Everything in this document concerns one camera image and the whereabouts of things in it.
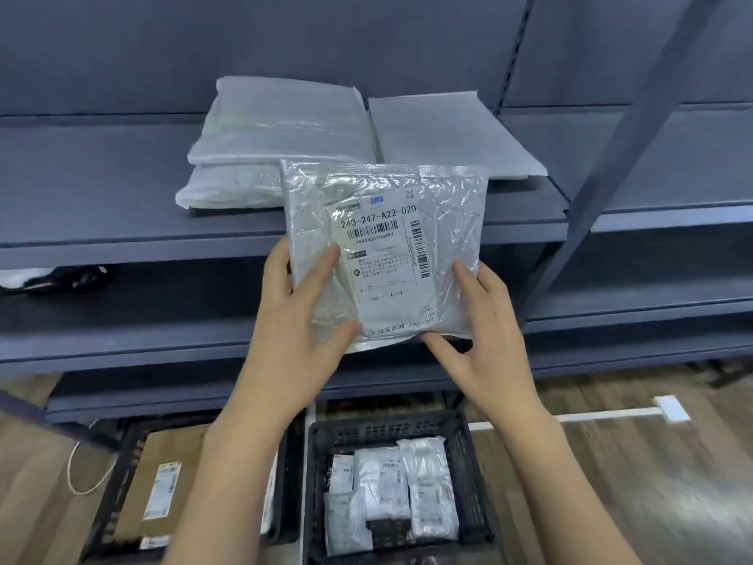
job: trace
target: black basket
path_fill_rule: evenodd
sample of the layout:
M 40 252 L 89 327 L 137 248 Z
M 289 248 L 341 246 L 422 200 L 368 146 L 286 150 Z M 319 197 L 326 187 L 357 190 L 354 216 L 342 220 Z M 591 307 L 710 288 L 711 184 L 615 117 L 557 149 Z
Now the black basket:
M 325 547 L 325 504 L 334 454 L 352 454 L 363 447 L 394 446 L 401 438 L 442 436 L 453 479 L 458 511 L 458 540 L 407 538 L 399 522 L 369 523 L 374 551 L 328 557 Z M 496 529 L 466 418 L 457 410 L 437 410 L 390 418 L 333 420 L 309 429 L 306 464 L 304 565 L 409 562 L 423 557 L 493 549 Z
M 98 563 L 135 563 L 160 560 L 165 548 L 139 548 L 141 538 L 119 541 L 113 539 L 115 524 L 123 508 L 126 494 L 136 472 L 146 443 L 146 436 L 152 432 L 198 426 L 213 422 L 218 413 L 194 414 L 160 419 L 146 419 L 127 429 L 123 449 L 118 455 L 107 489 L 102 496 L 89 540 L 81 554 L 80 561 Z M 300 531 L 300 504 L 303 495 L 304 465 L 304 413 L 301 413 L 287 427 L 280 441 L 277 455 L 277 471 L 273 497 L 273 516 L 269 531 L 259 538 L 261 546 L 292 543 L 298 539 Z

